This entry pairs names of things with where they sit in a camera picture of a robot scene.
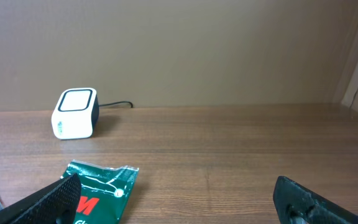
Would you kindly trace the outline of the green 3M gloves package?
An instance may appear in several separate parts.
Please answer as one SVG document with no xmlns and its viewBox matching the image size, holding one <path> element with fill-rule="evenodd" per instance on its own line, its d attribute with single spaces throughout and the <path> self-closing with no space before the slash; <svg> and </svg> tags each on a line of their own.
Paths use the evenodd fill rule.
<svg viewBox="0 0 358 224">
<path fill-rule="evenodd" d="M 102 167 L 72 160 L 61 178 L 78 174 L 81 196 L 74 224 L 118 224 L 124 214 L 139 168 Z"/>
</svg>

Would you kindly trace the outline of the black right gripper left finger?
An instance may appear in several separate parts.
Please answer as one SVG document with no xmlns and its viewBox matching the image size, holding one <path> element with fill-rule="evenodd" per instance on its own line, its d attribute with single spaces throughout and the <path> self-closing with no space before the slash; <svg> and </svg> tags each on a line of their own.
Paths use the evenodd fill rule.
<svg viewBox="0 0 358 224">
<path fill-rule="evenodd" d="M 80 178 L 69 175 L 2 209 L 0 224 L 72 224 L 80 197 Z"/>
</svg>

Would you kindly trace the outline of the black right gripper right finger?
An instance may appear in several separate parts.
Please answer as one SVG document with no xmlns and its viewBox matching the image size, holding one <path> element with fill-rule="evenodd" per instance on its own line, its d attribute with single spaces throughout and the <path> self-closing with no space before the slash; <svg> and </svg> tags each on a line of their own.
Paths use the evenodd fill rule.
<svg viewBox="0 0 358 224">
<path fill-rule="evenodd" d="M 273 191 L 273 203 L 280 223 L 358 223 L 358 215 L 285 176 L 277 178 Z"/>
</svg>

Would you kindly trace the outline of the white barcode scanner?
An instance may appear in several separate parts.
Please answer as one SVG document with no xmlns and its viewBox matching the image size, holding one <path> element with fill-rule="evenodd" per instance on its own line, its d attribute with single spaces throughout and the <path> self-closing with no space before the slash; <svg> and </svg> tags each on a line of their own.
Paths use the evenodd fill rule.
<svg viewBox="0 0 358 224">
<path fill-rule="evenodd" d="M 52 113 L 53 133 L 61 140 L 89 138 L 98 118 L 98 95 L 94 88 L 67 89 Z"/>
</svg>

